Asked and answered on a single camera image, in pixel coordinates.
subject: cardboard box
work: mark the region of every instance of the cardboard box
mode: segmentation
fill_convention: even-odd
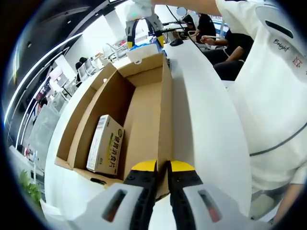
[[[122,183],[137,163],[157,159],[162,176],[165,162],[173,158],[172,107],[172,77],[163,54],[118,70],[108,64],[73,112],[55,164],[75,170],[87,179],[95,178],[111,185]],[[107,114],[125,129],[116,179],[86,169],[97,122],[100,116]],[[168,187],[164,178],[157,196],[166,193]]]
[[[117,175],[124,128],[110,115],[99,118],[86,168],[95,173]]]

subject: ceiling light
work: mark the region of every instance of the ceiling light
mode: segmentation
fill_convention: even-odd
[[[21,89],[22,85],[25,83],[25,81],[28,79],[28,77],[32,74],[32,72],[39,66],[40,63],[42,63],[50,54],[52,54],[54,51],[56,51],[58,48],[60,48],[62,45],[68,43],[69,41],[71,41],[72,39],[75,39],[79,36],[81,36],[82,33],[76,34],[75,36],[72,36],[71,38],[63,41],[62,43],[58,44],[56,47],[54,47],[52,50],[50,50],[48,53],[46,53],[41,59],[39,59],[39,61],[37,63],[35,63],[35,65],[32,66],[32,68],[29,70],[29,72],[27,72],[27,74],[25,75],[25,77],[22,79],[22,81],[20,82],[20,84],[17,86],[16,91],[13,94],[13,97],[9,103],[9,106],[6,110],[5,116],[4,116],[4,121],[3,124],[5,125],[6,119],[8,118],[9,112],[11,110],[11,107],[13,105],[13,102],[15,101],[17,94],[19,92],[19,90]]]

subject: green leaves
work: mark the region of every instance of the green leaves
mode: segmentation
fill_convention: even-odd
[[[30,184],[30,179],[28,178],[25,170],[22,170],[19,179],[25,193],[31,197],[34,203],[40,205],[39,200],[41,198],[41,193],[39,191],[39,186],[36,184]]]

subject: open cardboard box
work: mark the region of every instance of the open cardboard box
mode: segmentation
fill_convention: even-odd
[[[116,179],[86,169],[99,117],[106,114],[125,129]],[[172,77],[164,55],[156,54],[139,65],[131,63],[118,70],[108,64],[73,112],[55,164],[109,186],[122,183],[142,161],[156,159],[161,173],[164,163],[173,158],[172,130]],[[166,193],[164,178],[157,196]]]

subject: small product box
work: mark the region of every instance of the small product box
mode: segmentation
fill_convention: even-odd
[[[94,133],[86,168],[95,173],[117,175],[124,128],[110,115],[103,115]]]

